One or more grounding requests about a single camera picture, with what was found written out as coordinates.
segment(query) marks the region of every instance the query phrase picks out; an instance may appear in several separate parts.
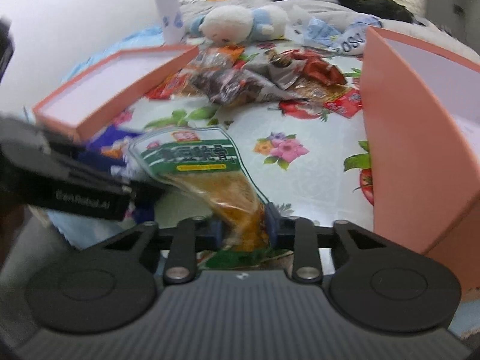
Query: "pile of snack packages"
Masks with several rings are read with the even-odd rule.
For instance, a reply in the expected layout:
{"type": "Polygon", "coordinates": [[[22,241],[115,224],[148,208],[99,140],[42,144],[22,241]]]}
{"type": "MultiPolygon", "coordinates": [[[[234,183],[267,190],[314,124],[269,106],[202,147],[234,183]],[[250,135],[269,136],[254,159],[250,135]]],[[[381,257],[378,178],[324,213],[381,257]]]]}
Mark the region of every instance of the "pile of snack packages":
{"type": "MultiPolygon", "coordinates": [[[[151,100],[168,100],[175,96],[206,95],[210,102],[222,107],[301,100],[347,118],[362,107],[358,91],[346,85],[339,69],[312,50],[278,54],[269,49],[246,63],[238,60],[242,52],[243,47],[207,48],[146,96],[151,100]]],[[[230,223],[229,248],[251,252],[268,246],[263,204],[243,171],[227,163],[235,162],[238,153],[227,152],[221,145],[202,138],[201,129],[189,132],[178,126],[147,135],[152,135],[151,140],[136,151],[137,161],[153,177],[201,198],[230,223]],[[168,141],[171,136],[176,141],[168,141]],[[219,166],[222,155],[226,165],[219,166]],[[157,170],[152,171],[152,164],[156,164],[157,170]]]]}

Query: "plush toy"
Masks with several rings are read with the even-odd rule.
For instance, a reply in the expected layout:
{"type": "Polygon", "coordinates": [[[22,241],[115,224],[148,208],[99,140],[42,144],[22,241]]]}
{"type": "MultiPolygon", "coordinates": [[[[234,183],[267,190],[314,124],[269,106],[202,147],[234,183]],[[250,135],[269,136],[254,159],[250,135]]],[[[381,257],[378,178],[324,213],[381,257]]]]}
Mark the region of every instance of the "plush toy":
{"type": "Polygon", "coordinates": [[[284,35],[287,20],[287,13],[275,5],[258,9],[224,5],[197,17],[190,33],[205,36],[217,44],[271,41],[284,35]]]}

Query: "red packet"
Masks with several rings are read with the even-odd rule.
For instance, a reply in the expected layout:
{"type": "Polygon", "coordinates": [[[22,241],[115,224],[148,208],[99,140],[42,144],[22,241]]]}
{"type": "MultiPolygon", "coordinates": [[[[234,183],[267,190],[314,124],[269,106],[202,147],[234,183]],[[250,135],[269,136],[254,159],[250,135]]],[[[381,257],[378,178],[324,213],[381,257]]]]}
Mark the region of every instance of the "red packet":
{"type": "Polygon", "coordinates": [[[323,103],[323,106],[350,119],[362,109],[362,99],[359,90],[352,88],[338,99],[323,103]]]}

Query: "red snack package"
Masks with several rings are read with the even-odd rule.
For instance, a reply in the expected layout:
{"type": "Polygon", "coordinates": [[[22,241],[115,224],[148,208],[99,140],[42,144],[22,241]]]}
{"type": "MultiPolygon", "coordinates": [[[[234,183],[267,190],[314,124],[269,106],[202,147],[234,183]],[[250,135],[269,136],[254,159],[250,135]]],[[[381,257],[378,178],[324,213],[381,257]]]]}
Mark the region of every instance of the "red snack package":
{"type": "Polygon", "coordinates": [[[293,59],[307,61],[303,68],[303,74],[320,81],[326,86],[345,85],[347,81],[340,70],[333,64],[323,61],[319,54],[312,50],[290,50],[282,54],[289,55],[293,59]]]}
{"type": "Polygon", "coordinates": [[[362,99],[359,90],[352,88],[338,99],[323,103],[323,106],[350,119],[362,109],[362,99]]]}

